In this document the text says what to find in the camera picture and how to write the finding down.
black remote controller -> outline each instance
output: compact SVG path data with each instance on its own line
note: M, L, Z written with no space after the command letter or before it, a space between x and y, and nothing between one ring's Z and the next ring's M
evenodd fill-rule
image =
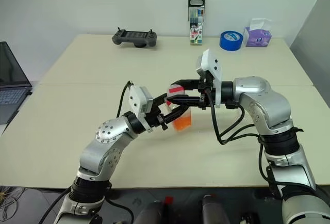
M150 29L149 32L142 31L127 31L125 29L119 29L117 33L112 37L114 44L121 44L122 42L132 42L135 47L153 47L156 45L157 35Z

purple tissue box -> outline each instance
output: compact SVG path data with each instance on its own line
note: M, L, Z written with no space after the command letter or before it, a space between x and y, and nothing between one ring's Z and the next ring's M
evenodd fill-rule
M268 30L255 29L250 31L249 27L244 29L243 42L246 47L267 47L272 34Z

black cable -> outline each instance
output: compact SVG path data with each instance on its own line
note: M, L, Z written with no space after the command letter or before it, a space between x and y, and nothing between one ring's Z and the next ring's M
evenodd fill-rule
M108 198L105 198L105 200L106 200L110 205L115 206L115 207L119 207L120 209L123 209L123 210L126 210L127 212L129 212L129 214L130 214L130 224L133 224L133 222L134 222L134 214L133 214L132 210L130 210L128 207L125 207L125 206L120 205L120 204L118 204L118 203L114 203L114 202L112 202L112 201L111 201L110 199L108 199Z
M47 215L50 213L50 211L52 211L53 207L56 205L56 203L61 200L61 198L66 195L67 193L70 192L70 188L67 188L65 189L65 191L63 191L59 196L58 198L56 198L56 200L49 206L49 208L46 210L46 212L43 214L43 216L41 217L40 221L39 221L39 224L43 224L43 222L45 221Z
M118 111L117 111L117 116L116 116L116 117L119 117L119 115L120 115L120 111L121 111L121 109L122 109L122 104L123 104L123 99L124 99L125 91L126 91L126 89L127 89L128 87L130 87L130 86L132 86L132 85L133 85L133 83L130 82L130 81L128 81L128 82L126 83L126 85L124 86L123 91L122 91L122 95L120 96L119 107L118 107Z
M325 189L323 189L320 185L316 185L316 189L321 191L328 199L330 199L329 193Z
M300 183L293 183L293 182L280 182L280 181L275 181L272 179L269 179L268 177L266 177L266 175L264 174L263 170L262 170L262 164L261 164L261 160L262 160L262 151L263 151L263 145L260 144L260 150L259 150L259 172L262 176L262 178L264 180L266 180L268 183L270 184L275 184L275 185L283 185L283 186L298 186L298 187L302 187L307 189L309 192L315 193L315 190L305 184L300 184Z
M247 129L248 127L253 127L254 126L254 124L249 124L249 125L246 125L246 126L241 127L237 131L235 131L232 135L230 135L228 137L228 139L222 140L221 137L223 135L227 134L230 130L232 130L234 127L236 127L243 120L244 115L245 115L245 110L244 110L244 108L240 104L238 104L238 107L241 109L241 112L242 112L241 113L241 116L236 120L236 122L234 122L231 126L229 126L225 131L223 131L220 134L219 133L219 129L218 129L218 124L217 124L216 110L215 110L215 106L214 106L214 103L213 103L213 99L212 99L212 95L211 95L210 89L206 89L205 90L205 93L206 93L206 96L208 98L208 101L209 101L210 107L211 107L211 116L212 116L212 122L213 122L214 132L216 133L217 140L218 140L218 142L221 145L225 145L229 141L237 140L237 139L240 139L240 138L243 138L243 137L247 137L247 136L259 137L257 134L252 134L252 133L248 133L248 134L244 134L244 135L239 135L239 136L236 136L235 137L235 135L237 135L242 130Z

red and white object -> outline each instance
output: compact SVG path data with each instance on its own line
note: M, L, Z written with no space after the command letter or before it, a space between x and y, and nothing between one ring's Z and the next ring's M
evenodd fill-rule
M174 95L186 94L185 90L180 85L171 85L168 88L167 96L171 97ZM178 107L177 104L173 104L169 101L166 101L166 105L169 111L172 111L174 108ZM185 128L191 125L191 112L190 108L186 110L179 118L175 119L173 122L173 126L177 131L184 130Z

white tabletop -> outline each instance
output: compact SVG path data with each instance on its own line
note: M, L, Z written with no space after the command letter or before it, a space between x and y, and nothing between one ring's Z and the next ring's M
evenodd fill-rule
M219 38L203 38L203 42L194 46L187 37L158 37L155 47L137 49L132 43L114 45L107 35L80 35L42 83L124 84L130 79L139 85L157 81L164 88L178 79L197 78L197 58L210 48L221 62L224 81L256 75L272 85L312 85L283 39L272 39L268 47L234 52L220 48Z
M111 36L78 36L0 137L0 184L67 187L95 128L116 116L127 80L147 86L156 97L173 81L198 78L196 59L209 47L222 64L223 80L261 76L288 98L296 126L306 131L298 134L299 141L317 183L330 183L330 175L323 173L329 108L284 41L272 39L267 48L236 52L219 48L218 38L204 41L190 46L187 38L158 37L156 47L137 49L114 45ZM123 111L129 110L126 100ZM217 112L220 130L239 116L237 110ZM241 125L249 123L246 116ZM258 172L258 149L251 137L219 145L209 110L193 108L192 127L186 131L156 128L134 140L111 182L116 188L266 185Z
M313 86L275 86L292 106L294 124L319 184L330 183L330 112ZM117 112L121 87L40 85L0 138L0 184L67 187L75 178L79 155L99 123ZM123 111L128 110L127 101ZM219 129L238 118L237 110L217 109ZM246 116L242 125L251 123ZM111 182L115 188L266 185L258 172L254 137L220 145L210 110L192 109L192 127L176 133L160 127L142 133L124 150Z

